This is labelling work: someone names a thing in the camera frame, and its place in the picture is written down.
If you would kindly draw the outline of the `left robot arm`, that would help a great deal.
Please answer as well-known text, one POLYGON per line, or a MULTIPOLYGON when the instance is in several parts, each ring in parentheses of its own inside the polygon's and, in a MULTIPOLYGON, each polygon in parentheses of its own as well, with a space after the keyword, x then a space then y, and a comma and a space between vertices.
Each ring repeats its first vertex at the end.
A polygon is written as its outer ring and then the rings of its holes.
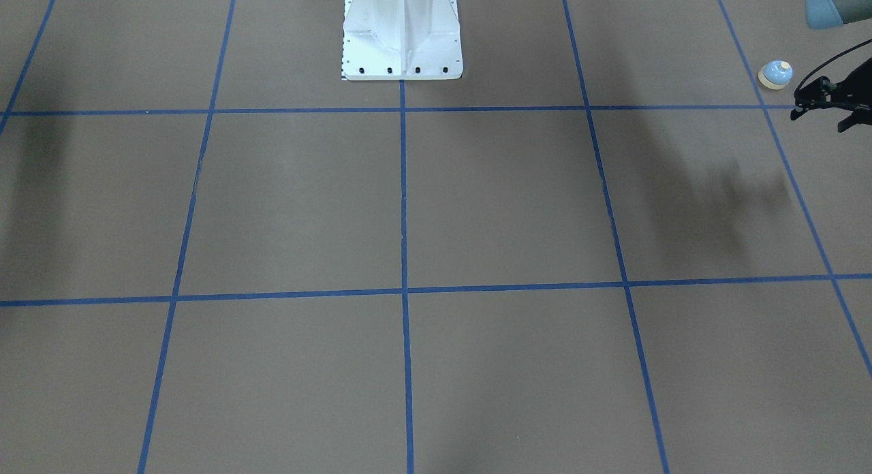
MULTIPOLYGON (((844 27, 869 20, 870 16, 871 0, 805 0, 806 23, 812 30, 844 27)), ((806 74, 794 89, 794 108, 789 119, 797 121, 803 115, 816 110, 840 109, 848 115, 838 121, 838 133, 845 133, 859 125, 870 126, 871 59, 857 65, 839 81, 818 74, 837 59, 866 46, 870 46, 870 39, 838 52, 806 74)))

